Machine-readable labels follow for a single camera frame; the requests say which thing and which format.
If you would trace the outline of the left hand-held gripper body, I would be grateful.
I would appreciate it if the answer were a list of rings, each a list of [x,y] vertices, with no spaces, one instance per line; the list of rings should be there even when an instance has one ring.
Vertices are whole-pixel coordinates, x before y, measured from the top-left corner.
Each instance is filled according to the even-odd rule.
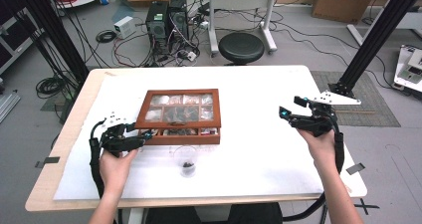
[[[142,132],[136,136],[125,136],[126,133],[128,132],[125,130],[125,123],[110,126],[101,136],[100,148],[119,157],[121,152],[132,151],[145,145],[146,141],[141,138]]]

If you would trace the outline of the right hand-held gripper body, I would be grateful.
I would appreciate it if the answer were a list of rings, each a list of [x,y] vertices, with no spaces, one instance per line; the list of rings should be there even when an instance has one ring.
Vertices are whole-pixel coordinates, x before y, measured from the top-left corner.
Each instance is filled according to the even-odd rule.
[[[334,106],[359,106],[361,100],[345,97],[330,91],[321,92],[309,100],[307,108],[312,112],[310,116],[293,114],[288,120],[291,127],[310,131],[315,137],[334,130],[338,132],[337,117]]]

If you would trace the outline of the wooden tea box glass lid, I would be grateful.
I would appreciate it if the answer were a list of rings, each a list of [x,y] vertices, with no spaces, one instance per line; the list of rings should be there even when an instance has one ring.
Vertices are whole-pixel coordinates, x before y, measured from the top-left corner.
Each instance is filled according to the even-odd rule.
[[[219,144],[219,91],[150,90],[134,127],[152,131],[148,145]]]

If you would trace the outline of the small clear plastic cup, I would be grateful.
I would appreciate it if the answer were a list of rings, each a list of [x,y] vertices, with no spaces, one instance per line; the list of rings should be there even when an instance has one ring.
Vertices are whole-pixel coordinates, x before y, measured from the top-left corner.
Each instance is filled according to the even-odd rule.
[[[181,176],[192,177],[195,174],[197,167],[197,150],[194,146],[183,145],[177,147],[173,152],[173,159]],[[182,168],[184,162],[195,163],[195,166],[191,168]]]

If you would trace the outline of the person's right hand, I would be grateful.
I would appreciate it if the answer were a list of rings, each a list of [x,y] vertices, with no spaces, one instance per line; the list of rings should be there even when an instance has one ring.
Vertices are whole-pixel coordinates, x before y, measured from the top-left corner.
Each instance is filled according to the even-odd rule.
[[[310,131],[302,129],[298,129],[298,133],[308,144],[317,171],[336,171],[334,132],[331,130],[318,137],[315,137]]]

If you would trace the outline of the person's left hand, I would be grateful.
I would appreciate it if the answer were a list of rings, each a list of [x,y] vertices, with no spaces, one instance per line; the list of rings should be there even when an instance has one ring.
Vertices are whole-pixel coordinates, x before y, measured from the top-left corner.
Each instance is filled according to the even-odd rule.
[[[137,149],[120,153],[118,156],[107,150],[103,152],[100,158],[100,173],[105,184],[105,193],[122,194],[131,163],[137,154]]]

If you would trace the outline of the grey floor mat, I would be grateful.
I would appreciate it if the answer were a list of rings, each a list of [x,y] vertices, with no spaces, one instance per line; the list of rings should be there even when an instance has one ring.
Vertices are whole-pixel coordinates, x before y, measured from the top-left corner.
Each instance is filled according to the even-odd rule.
[[[361,100],[361,104],[335,106],[339,125],[400,127],[399,121],[367,74],[360,77],[352,93]]]

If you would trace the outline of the black round stool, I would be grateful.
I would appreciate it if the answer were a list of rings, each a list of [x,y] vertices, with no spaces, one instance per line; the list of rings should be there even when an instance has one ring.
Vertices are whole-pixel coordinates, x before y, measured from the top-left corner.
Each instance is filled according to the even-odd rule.
[[[218,49],[232,65],[239,66],[259,60],[265,52],[263,42],[249,33],[231,33],[224,36],[218,44]]]

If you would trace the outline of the small white device box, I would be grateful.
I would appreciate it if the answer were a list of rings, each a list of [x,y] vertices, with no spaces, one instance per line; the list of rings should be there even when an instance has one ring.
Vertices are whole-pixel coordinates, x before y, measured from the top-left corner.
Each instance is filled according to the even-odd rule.
[[[116,22],[114,29],[121,39],[129,37],[136,31],[134,20],[130,16],[126,16]]]

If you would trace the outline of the black computer tower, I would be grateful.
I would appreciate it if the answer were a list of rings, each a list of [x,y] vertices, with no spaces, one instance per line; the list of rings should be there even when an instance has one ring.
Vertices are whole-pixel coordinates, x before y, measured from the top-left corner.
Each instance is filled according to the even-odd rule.
[[[189,38],[187,22],[187,4],[186,0],[171,0],[168,6],[170,37],[172,39]]]
[[[167,1],[152,1],[145,21],[151,47],[155,53],[161,55],[169,53],[167,8]]]

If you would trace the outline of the cardboard box with black logo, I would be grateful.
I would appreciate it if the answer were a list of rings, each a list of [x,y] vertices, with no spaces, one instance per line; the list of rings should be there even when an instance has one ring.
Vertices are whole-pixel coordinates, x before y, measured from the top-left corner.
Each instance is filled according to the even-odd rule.
[[[357,24],[371,0],[315,0],[312,16],[319,19]]]

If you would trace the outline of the white machine with panel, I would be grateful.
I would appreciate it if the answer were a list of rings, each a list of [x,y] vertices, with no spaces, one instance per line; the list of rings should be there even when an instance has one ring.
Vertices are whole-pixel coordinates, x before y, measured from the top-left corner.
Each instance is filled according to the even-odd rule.
[[[401,46],[393,87],[399,91],[410,89],[422,93],[422,49]]]

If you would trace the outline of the person's legs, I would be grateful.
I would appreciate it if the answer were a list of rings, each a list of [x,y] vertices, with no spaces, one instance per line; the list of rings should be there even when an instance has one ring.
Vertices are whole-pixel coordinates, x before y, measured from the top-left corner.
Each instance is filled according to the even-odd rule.
[[[148,210],[145,224],[204,224],[193,206],[162,207]],[[226,224],[283,224],[277,202],[233,204]]]

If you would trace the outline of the black metal frame post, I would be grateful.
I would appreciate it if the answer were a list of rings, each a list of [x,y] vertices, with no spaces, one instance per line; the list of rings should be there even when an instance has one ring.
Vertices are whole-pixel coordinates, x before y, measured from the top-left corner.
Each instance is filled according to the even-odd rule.
[[[68,65],[76,81],[82,85],[86,81],[89,71],[66,31],[62,20],[55,12],[56,6],[51,0],[24,1],[49,35],[50,40]]]
[[[333,93],[351,96],[363,72],[416,1],[389,0],[386,3],[343,75],[337,83],[328,85]]]

